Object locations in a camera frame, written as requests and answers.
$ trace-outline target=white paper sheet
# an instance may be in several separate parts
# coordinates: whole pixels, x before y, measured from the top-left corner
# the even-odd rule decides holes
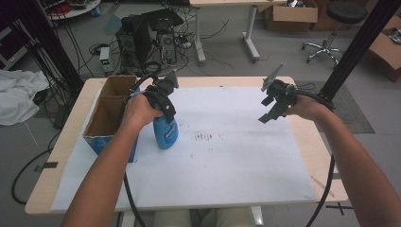
[[[139,135],[134,163],[127,166],[135,205],[158,209],[316,200],[288,121],[257,120],[272,105],[260,103],[265,97],[258,87],[176,90],[170,99],[177,111],[177,142],[158,149],[149,124]],[[68,208],[95,158],[81,134],[52,210]],[[124,186],[116,208],[130,209]]]

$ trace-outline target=hand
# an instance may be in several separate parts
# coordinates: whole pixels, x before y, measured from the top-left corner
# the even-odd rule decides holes
[[[130,122],[135,122],[135,124],[144,127],[150,123],[154,117],[160,117],[162,115],[163,112],[150,107],[148,99],[144,95],[138,95],[128,101],[122,123],[130,124]]]
[[[318,122],[323,116],[331,114],[321,103],[308,96],[297,95],[297,104],[288,108],[284,115],[299,115],[306,120]]]

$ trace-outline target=person's right hand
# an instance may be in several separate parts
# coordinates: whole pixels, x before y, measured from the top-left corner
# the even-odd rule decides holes
[[[301,118],[311,121],[319,119],[328,113],[332,113],[321,103],[308,96],[297,95],[297,104],[289,107],[284,115],[299,115]]]

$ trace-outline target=table leg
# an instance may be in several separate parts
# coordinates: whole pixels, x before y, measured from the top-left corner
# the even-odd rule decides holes
[[[260,206],[251,206],[251,209],[256,227],[265,226],[263,223],[262,208]]]
[[[259,53],[257,52],[256,47],[254,47],[254,44],[251,40],[251,35],[252,35],[252,30],[253,30],[253,21],[254,21],[254,16],[256,14],[256,7],[257,6],[251,6],[248,30],[246,32],[242,32],[242,35],[244,36],[245,44],[248,46],[248,48],[251,51],[251,54],[253,55],[253,62],[256,62],[260,59]]]
[[[125,211],[123,215],[123,221],[121,227],[134,227],[135,226],[135,215],[132,211]]]
[[[200,22],[200,8],[196,8],[196,31],[195,31],[195,47],[197,48],[198,53],[198,61],[199,64],[203,64],[206,62],[206,58],[204,57],[203,47],[201,46],[201,22]]]

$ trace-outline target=white towel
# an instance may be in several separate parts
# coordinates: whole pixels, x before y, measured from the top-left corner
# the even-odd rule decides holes
[[[24,122],[39,111],[32,101],[48,87],[44,73],[0,70],[0,125]]]

